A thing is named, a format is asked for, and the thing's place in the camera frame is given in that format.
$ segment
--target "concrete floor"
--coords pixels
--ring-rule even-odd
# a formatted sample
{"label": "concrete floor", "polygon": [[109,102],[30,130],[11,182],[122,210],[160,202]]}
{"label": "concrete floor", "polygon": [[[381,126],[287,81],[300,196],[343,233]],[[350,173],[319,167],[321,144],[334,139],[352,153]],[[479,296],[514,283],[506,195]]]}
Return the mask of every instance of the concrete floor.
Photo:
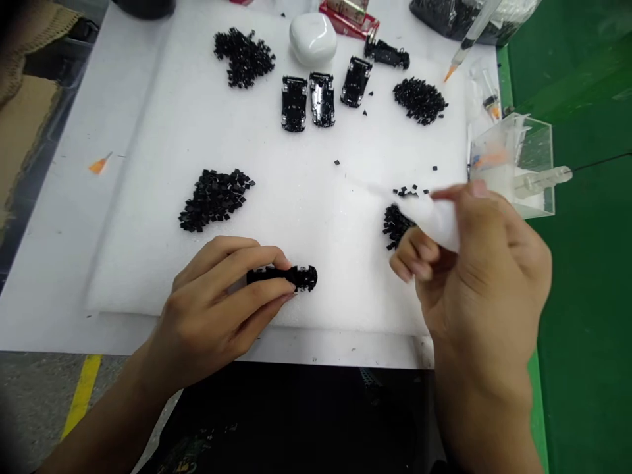
{"label": "concrete floor", "polygon": [[[0,352],[3,417],[15,442],[20,472],[37,469],[59,442],[85,356]],[[114,383],[126,357],[103,356],[90,406]],[[169,400],[138,466],[155,450],[180,394]]]}

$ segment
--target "white table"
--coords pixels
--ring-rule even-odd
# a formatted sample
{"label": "white table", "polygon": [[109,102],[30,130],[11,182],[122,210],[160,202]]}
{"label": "white table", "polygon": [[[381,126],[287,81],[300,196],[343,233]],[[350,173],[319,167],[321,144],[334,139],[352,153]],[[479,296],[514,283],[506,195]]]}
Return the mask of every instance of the white table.
{"label": "white table", "polygon": [[[369,11],[381,20],[380,39],[448,64],[457,43],[416,19],[408,3],[372,0]],[[252,7],[298,13],[296,2],[259,0]],[[87,314],[84,294],[169,26],[169,19],[135,20],[110,4],[0,297],[0,350],[129,355],[156,324],[154,317]],[[463,67],[479,58],[496,70],[495,49],[486,46],[474,47]],[[88,167],[110,152],[103,174],[90,174]],[[433,368],[431,341],[418,352],[407,336],[269,328],[244,360]]]}

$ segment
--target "clear plastic holder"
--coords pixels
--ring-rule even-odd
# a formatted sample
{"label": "clear plastic holder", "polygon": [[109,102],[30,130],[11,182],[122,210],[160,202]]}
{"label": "clear plastic holder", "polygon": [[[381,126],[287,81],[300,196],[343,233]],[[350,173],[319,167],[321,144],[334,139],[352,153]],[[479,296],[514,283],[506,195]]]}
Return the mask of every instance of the clear plastic holder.
{"label": "clear plastic holder", "polygon": [[553,169],[550,124],[512,113],[471,144],[470,179],[482,179],[503,195],[524,219],[555,215],[555,189],[544,187],[531,196],[516,193],[526,175]]}

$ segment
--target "fingernail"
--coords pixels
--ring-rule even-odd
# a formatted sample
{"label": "fingernail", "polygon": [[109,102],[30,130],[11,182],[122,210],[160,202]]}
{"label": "fingernail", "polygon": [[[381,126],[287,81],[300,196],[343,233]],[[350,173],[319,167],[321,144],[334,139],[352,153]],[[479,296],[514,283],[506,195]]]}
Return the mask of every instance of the fingernail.
{"label": "fingernail", "polygon": [[489,191],[487,190],[487,185],[483,180],[474,180],[471,183],[470,187],[472,196],[475,198],[487,198],[489,197]]}
{"label": "fingernail", "polygon": [[429,281],[432,278],[432,272],[426,265],[421,265],[419,263],[411,263],[410,269],[413,271],[415,276],[419,278],[421,281]]}
{"label": "fingernail", "polygon": [[434,256],[433,251],[430,250],[430,247],[427,247],[425,245],[419,246],[419,254],[421,258],[425,261],[430,260]]}
{"label": "fingernail", "polygon": [[283,295],[281,296],[281,301],[283,303],[287,303],[288,301],[290,301],[294,296],[296,296],[296,293],[289,293],[287,295]]}
{"label": "fingernail", "polygon": [[399,270],[397,272],[397,276],[400,277],[400,279],[402,279],[405,283],[409,283],[410,280],[413,278],[413,275],[411,275],[411,273],[406,270]]}

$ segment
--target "black cable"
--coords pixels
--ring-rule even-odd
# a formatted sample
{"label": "black cable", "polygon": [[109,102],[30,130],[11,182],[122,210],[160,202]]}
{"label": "black cable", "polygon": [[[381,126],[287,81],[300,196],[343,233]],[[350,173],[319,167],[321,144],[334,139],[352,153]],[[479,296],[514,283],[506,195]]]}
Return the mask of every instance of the black cable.
{"label": "black cable", "polygon": [[[623,158],[623,157],[626,157],[626,156],[630,156],[630,155],[632,155],[632,151],[626,151],[625,153],[622,153],[621,155],[617,155],[617,156],[614,156],[614,157],[606,158],[606,159],[603,159],[603,160],[600,160],[600,161],[595,161],[594,163],[589,163],[588,165],[583,165],[583,166],[577,167],[575,169],[571,169],[569,171],[564,171],[564,173],[562,173],[562,174],[567,174],[567,173],[570,173],[570,172],[571,173],[575,173],[575,172],[583,170],[583,169],[592,168],[593,166],[601,165],[603,163],[607,163],[608,161],[613,161],[613,160],[616,160],[616,159],[619,159],[619,158]],[[544,179],[540,179],[540,180],[534,181],[534,182],[531,183],[531,185],[537,184],[539,182],[542,182],[543,180]],[[523,184],[522,186],[518,186],[516,189],[520,189],[520,188],[524,188],[524,187],[526,187],[526,184]]]}
{"label": "black cable", "polygon": [[629,155],[632,155],[632,151],[627,151],[625,153],[622,153],[621,155],[617,155],[617,156],[612,157],[612,158],[606,158],[605,160],[595,161],[594,163],[591,163],[590,165],[584,165],[584,166],[581,166],[581,167],[577,167],[577,168],[575,168],[574,170],[571,170],[571,171],[572,172],[577,172],[577,171],[582,170],[582,169],[591,168],[593,166],[601,165],[602,163],[607,163],[608,161],[613,161],[613,160],[616,160],[616,159],[619,159],[619,158],[623,158],[623,157],[629,156]]}

